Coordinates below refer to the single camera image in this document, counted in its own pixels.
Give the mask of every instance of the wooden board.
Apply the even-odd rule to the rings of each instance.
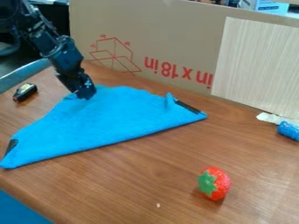
[[[212,94],[298,118],[299,29],[228,17]]]
[[[0,170],[0,187],[6,192],[55,223],[299,221],[298,143],[276,134],[272,124],[257,121],[259,110],[95,65],[85,64],[85,68],[98,84],[128,85],[159,95],[172,92],[209,118]],[[42,117],[67,93],[52,69],[28,81],[39,88],[28,102],[16,105],[11,99],[15,89],[0,95],[0,156],[15,131]],[[208,165],[224,169],[232,179],[224,201],[210,201],[198,192],[199,171]]]

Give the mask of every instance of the small white object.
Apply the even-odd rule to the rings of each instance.
[[[256,118],[260,121],[267,122],[267,123],[274,123],[276,125],[280,125],[281,122],[283,122],[283,121],[287,122],[287,123],[292,123],[296,126],[299,125],[298,119],[288,119],[283,116],[278,116],[275,114],[268,114],[265,112],[260,113],[259,115],[256,116]]]

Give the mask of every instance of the strawberry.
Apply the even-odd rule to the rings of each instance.
[[[210,166],[198,176],[199,190],[210,200],[223,199],[231,187],[231,179],[217,167]]]

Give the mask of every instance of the light wood panel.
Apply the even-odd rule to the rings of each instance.
[[[228,17],[212,94],[298,118],[299,29]]]

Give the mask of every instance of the box diagram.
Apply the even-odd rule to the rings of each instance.
[[[133,62],[133,52],[128,48],[129,42],[122,43],[118,38],[104,38],[96,40],[92,47],[95,51],[89,54],[96,64],[119,70],[123,73],[135,74],[141,68]]]

